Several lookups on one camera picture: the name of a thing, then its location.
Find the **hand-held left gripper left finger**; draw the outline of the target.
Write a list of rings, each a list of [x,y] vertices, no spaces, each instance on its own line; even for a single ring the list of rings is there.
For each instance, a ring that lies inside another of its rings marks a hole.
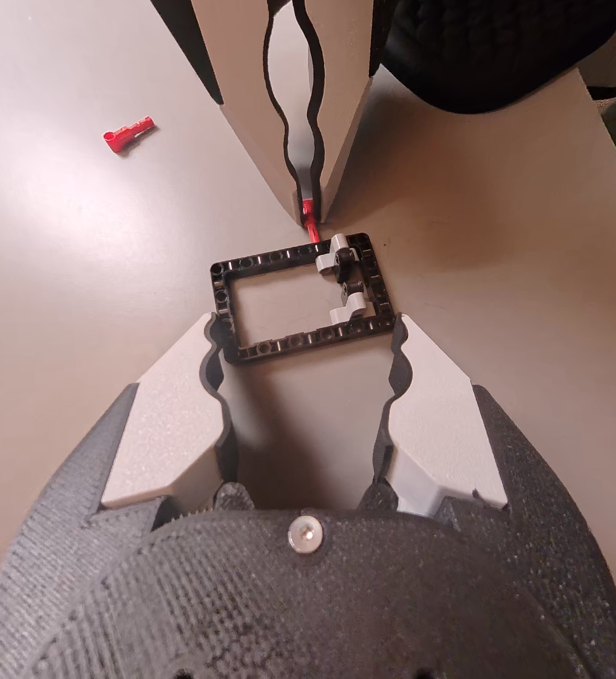
[[[219,387],[218,316],[206,313],[137,381],[101,502],[158,497],[199,510],[234,480],[234,430]]]

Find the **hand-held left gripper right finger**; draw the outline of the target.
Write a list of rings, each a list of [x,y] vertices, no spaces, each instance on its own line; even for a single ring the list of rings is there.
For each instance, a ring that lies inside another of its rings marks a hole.
[[[388,381],[374,444],[374,482],[397,511],[433,517],[446,498],[507,506],[507,494],[473,384],[407,314],[393,328]]]

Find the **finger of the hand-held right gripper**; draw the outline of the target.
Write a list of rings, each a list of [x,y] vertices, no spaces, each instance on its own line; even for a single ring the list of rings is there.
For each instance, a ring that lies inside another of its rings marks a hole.
[[[324,222],[336,197],[371,89],[373,1],[294,1],[312,60],[307,120],[315,216]]]
[[[220,109],[284,210],[301,220],[301,190],[287,154],[288,123],[268,73],[268,1],[192,1],[222,96]]]

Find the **red lego ring connector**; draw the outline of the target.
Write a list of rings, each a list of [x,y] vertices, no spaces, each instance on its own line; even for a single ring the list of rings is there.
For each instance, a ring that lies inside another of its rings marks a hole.
[[[105,132],[103,140],[113,153],[119,155],[156,127],[154,120],[147,116],[117,130]]]

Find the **black rectangular lego frame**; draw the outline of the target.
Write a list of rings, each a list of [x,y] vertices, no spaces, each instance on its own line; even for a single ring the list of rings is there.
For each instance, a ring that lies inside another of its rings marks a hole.
[[[325,327],[244,344],[237,323],[238,314],[232,290],[233,282],[244,278],[256,278],[307,266],[314,266],[317,270],[315,259],[329,251],[331,239],[220,261],[211,266],[211,286],[222,332],[222,350],[230,364],[242,365],[289,356],[393,331],[395,312],[371,239],[363,232],[346,236],[360,258],[346,282],[363,280],[368,304],[365,315],[335,326],[330,321]]]

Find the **grey and black lego assembly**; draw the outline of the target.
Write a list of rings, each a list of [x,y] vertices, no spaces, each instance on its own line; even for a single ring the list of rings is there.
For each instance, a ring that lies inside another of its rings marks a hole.
[[[332,325],[349,322],[354,317],[362,317],[368,309],[368,298],[365,294],[363,280],[344,282],[341,286],[342,305],[330,310],[329,318]]]

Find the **red lego axle pin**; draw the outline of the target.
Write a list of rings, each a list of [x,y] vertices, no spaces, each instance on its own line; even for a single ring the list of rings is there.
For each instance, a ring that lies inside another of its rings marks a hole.
[[[302,201],[302,219],[303,226],[309,235],[310,242],[313,244],[320,242],[320,234],[318,229],[318,220],[315,215],[314,200],[304,199]]]

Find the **grey lego connector assembly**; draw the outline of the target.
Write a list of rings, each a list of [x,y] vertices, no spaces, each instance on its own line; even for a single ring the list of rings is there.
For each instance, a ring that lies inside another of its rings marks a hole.
[[[338,283],[346,282],[359,262],[357,251],[344,233],[335,234],[330,240],[329,251],[315,259],[317,271],[322,275],[333,274]]]

